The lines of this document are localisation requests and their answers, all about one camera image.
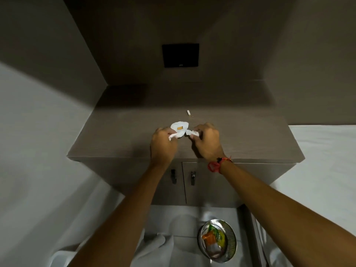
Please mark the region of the person's right hand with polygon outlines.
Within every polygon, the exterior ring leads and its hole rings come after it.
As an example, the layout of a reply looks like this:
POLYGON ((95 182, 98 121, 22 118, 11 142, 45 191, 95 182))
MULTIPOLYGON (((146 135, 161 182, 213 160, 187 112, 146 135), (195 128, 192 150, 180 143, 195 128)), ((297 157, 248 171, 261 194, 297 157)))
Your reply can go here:
POLYGON ((227 157, 220 143, 220 134, 218 130, 217 130, 216 142, 202 142, 202 141, 197 141, 197 142, 193 141, 193 142, 199 154, 209 162, 216 161, 218 157, 227 157))

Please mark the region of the person's left hand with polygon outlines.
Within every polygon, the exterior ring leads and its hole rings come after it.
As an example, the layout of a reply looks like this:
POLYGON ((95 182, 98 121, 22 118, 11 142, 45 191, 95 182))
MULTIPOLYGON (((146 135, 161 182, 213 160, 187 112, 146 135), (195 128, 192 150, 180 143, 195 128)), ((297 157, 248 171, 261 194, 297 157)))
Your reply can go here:
POLYGON ((177 152, 177 139, 173 138, 169 142, 153 142, 153 135, 150 143, 151 164, 168 167, 177 152))

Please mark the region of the white tissue paper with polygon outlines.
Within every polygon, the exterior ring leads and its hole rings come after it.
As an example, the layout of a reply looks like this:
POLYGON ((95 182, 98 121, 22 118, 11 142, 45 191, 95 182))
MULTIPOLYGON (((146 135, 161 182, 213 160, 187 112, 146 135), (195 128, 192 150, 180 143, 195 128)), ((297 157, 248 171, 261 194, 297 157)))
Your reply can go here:
POLYGON ((177 138, 178 139, 178 138, 181 138, 181 137, 183 137, 185 135, 187 135, 187 136, 195 135, 195 136, 198 136, 198 137, 200 136, 199 132, 194 131, 194 130, 189 130, 189 123, 188 122, 184 122, 184 121, 175 122, 175 123, 173 123, 171 125, 171 128, 174 129, 177 132, 175 137, 173 137, 173 135, 172 135, 171 139, 173 139, 173 138, 177 138), (184 129, 177 130, 177 127, 179 127, 179 126, 183 126, 184 129))

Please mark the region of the person's right forearm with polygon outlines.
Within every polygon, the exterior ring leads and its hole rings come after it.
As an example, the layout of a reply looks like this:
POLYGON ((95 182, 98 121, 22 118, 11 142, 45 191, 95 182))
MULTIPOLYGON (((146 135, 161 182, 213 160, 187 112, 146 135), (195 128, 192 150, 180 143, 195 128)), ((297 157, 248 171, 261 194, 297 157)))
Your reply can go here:
POLYGON ((294 267, 356 267, 356 236, 228 158, 214 165, 294 267))

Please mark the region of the person's left forearm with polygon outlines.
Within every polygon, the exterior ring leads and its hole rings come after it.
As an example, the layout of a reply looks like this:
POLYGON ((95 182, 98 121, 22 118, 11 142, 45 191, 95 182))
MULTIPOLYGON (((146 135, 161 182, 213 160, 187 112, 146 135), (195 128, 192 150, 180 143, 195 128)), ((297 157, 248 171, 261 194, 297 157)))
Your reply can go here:
POLYGON ((170 162, 153 161, 132 192, 77 252, 68 267, 130 267, 157 186, 170 162))

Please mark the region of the red thread wristband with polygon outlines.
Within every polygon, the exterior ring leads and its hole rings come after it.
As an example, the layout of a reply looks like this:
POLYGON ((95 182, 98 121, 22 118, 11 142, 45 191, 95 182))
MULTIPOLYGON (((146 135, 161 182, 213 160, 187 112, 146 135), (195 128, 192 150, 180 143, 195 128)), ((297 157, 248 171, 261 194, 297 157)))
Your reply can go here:
POLYGON ((218 157, 216 161, 211 161, 208 163, 207 168, 212 173, 221 173, 221 165, 224 161, 229 161, 232 163, 232 160, 228 157, 218 157))

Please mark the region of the brown wooden cabinet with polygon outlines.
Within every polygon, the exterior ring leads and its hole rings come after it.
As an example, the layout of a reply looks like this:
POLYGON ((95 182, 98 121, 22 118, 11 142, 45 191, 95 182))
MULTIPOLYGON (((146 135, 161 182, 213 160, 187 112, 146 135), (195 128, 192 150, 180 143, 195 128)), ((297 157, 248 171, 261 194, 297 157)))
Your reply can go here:
POLYGON ((127 195, 149 165, 156 128, 177 121, 213 123, 225 154, 266 184, 304 160, 261 81, 109 86, 67 157, 127 195))

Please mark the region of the green yellow snack wrapper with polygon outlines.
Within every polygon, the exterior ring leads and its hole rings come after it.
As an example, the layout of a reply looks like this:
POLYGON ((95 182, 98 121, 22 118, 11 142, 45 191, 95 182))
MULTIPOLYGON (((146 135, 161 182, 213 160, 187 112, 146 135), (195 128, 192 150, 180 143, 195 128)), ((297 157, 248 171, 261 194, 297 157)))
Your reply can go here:
POLYGON ((216 236, 216 240, 217 240, 217 243, 218 245, 221 247, 221 248, 225 248, 226 246, 226 236, 225 236, 225 233, 218 229, 216 226, 210 224, 208 226, 208 230, 207 232, 209 231, 213 231, 215 233, 215 236, 216 236))

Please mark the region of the orange sachet wrapper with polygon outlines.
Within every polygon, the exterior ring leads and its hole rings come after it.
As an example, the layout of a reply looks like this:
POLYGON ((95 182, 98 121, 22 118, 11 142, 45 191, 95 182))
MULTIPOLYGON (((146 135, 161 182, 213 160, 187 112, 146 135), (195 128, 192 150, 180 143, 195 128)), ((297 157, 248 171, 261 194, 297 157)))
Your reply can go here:
POLYGON ((202 240, 206 247, 217 245, 217 240, 215 233, 213 231, 209 231, 202 236, 202 240))

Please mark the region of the round steel bin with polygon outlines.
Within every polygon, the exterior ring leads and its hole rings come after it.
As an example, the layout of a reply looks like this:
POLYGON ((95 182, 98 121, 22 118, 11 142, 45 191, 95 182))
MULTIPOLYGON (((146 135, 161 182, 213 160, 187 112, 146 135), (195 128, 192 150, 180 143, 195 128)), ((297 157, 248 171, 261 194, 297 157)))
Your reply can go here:
POLYGON ((234 233, 234 230, 232 227, 225 222, 224 220, 221 219, 211 219, 207 222, 205 222, 202 226, 200 226, 198 234, 197 234, 197 242, 198 242, 198 247, 199 250, 202 252, 202 254, 211 260, 212 262, 216 263, 226 263, 229 260, 231 260, 237 250, 237 239, 236 235, 234 233), (218 229, 222 230, 225 233, 226 236, 226 246, 225 248, 222 248, 222 256, 218 259, 211 259, 207 255, 206 251, 206 246, 204 244, 204 241, 202 240, 202 236, 207 233, 208 226, 212 224, 216 226, 218 229))

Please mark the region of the white cloth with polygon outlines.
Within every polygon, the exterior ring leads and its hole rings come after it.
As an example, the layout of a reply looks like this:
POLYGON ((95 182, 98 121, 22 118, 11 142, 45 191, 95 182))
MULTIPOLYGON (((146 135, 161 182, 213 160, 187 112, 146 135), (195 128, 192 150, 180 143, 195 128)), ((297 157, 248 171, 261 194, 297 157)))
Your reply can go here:
POLYGON ((173 249, 173 235, 146 234, 143 229, 130 267, 169 267, 173 249))

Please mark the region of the silver white wrapper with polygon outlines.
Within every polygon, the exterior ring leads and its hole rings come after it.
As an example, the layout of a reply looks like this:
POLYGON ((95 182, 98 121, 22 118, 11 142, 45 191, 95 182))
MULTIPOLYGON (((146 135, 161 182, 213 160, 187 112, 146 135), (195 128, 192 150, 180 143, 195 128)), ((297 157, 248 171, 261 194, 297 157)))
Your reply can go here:
POLYGON ((207 255, 211 259, 218 259, 222 256, 222 248, 218 245, 218 243, 212 243, 206 245, 207 255))

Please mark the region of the white bed sheet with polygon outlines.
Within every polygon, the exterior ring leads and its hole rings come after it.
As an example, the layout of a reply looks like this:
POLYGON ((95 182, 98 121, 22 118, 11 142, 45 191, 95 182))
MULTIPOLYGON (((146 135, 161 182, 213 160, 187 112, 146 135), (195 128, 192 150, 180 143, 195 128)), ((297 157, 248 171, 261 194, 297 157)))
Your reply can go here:
POLYGON ((356 236, 356 125, 291 125, 305 160, 272 187, 356 236))
POLYGON ((92 111, 0 62, 0 267, 45 267, 123 195, 67 153, 92 111))

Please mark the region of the black wall panel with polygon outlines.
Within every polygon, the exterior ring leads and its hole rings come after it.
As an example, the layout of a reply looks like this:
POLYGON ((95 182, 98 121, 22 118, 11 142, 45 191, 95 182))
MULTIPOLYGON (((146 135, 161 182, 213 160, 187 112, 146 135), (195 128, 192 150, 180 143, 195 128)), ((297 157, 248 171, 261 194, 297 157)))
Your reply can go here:
POLYGON ((199 46, 198 43, 163 44, 164 67, 198 67, 199 46))

